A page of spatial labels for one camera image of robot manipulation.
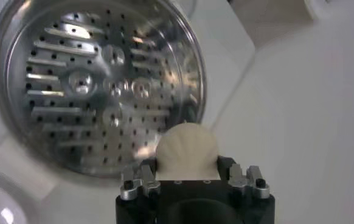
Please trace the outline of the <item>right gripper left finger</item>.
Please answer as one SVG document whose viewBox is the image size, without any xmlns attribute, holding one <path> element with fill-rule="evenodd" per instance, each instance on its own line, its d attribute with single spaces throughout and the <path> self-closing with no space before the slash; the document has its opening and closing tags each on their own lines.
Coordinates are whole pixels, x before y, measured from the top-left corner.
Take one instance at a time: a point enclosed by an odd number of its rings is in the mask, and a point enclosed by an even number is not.
<svg viewBox="0 0 354 224">
<path fill-rule="evenodd" d="M 152 197 L 161 193 L 161 182 L 156 179 L 156 158 L 143 160 L 136 166 L 126 166 L 121 173 L 120 199 L 131 201 L 141 194 Z"/>
</svg>

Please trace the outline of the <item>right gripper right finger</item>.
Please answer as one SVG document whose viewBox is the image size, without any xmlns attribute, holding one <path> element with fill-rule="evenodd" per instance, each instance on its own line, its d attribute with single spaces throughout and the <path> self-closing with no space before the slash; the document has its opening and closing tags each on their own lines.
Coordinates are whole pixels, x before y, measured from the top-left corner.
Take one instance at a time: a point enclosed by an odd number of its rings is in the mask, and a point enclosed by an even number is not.
<svg viewBox="0 0 354 224">
<path fill-rule="evenodd" d="M 242 195 L 251 194 L 254 198 L 266 200 L 270 197 L 269 184 L 263 178 L 259 166 L 249 166 L 243 173 L 241 165 L 234 159 L 218 157 L 218 173 L 220 179 Z"/>
</svg>

